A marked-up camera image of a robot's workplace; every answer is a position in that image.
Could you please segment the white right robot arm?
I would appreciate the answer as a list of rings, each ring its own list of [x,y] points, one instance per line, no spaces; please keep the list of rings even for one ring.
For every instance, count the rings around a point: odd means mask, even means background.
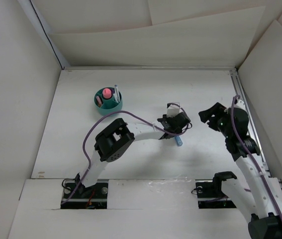
[[[245,189],[231,172],[215,173],[211,189],[217,196],[229,198],[248,223],[252,239],[282,239],[282,199],[269,181],[260,149],[249,134],[249,116],[243,101],[226,108],[216,103],[198,113],[209,128],[222,133],[225,145],[242,172],[249,188]]]

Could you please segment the blue capped white marker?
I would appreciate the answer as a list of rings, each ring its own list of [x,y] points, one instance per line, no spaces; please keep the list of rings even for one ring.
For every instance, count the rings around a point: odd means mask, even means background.
[[[114,89],[115,89],[115,94],[119,100],[119,103],[120,103],[120,94],[119,94],[119,90],[118,90],[118,86],[117,85],[114,85]]]

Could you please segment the pink translucent correction tape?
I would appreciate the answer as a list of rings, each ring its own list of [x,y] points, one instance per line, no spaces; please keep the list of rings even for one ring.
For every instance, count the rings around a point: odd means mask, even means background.
[[[97,105],[98,104],[103,104],[102,99],[100,98],[100,96],[96,96],[96,101],[97,101]]]

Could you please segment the blue translucent correction tape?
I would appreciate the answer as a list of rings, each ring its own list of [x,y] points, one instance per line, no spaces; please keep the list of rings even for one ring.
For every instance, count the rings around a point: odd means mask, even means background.
[[[175,141],[178,147],[183,145],[183,141],[180,136],[175,136]]]

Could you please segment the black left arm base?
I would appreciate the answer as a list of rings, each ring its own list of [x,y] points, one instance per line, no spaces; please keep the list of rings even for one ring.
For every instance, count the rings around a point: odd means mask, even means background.
[[[90,187],[81,185],[71,196],[78,181],[78,177],[76,179],[66,178],[62,181],[61,209],[107,209],[108,180],[98,180],[95,185]]]

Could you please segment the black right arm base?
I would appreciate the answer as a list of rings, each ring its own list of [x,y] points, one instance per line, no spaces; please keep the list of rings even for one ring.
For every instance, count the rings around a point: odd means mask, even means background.
[[[215,173],[211,180],[196,180],[191,193],[197,196],[199,209],[234,209],[232,200],[221,191],[221,183],[237,179],[231,171]]]

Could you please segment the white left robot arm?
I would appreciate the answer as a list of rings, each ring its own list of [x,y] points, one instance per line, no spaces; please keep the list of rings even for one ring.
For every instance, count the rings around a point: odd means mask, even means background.
[[[90,157],[86,150],[89,136],[98,124],[115,113],[103,116],[92,126],[85,136],[82,146],[88,165],[84,171],[78,173],[75,177],[75,191],[81,197],[88,197],[92,193],[92,186],[97,183],[105,167],[122,157],[133,142],[169,139],[182,135],[191,128],[190,119],[185,112],[180,112],[172,117],[163,115],[154,123],[127,111],[119,111],[119,113],[130,115],[141,123],[127,123],[122,118],[115,119],[96,135],[94,151]]]

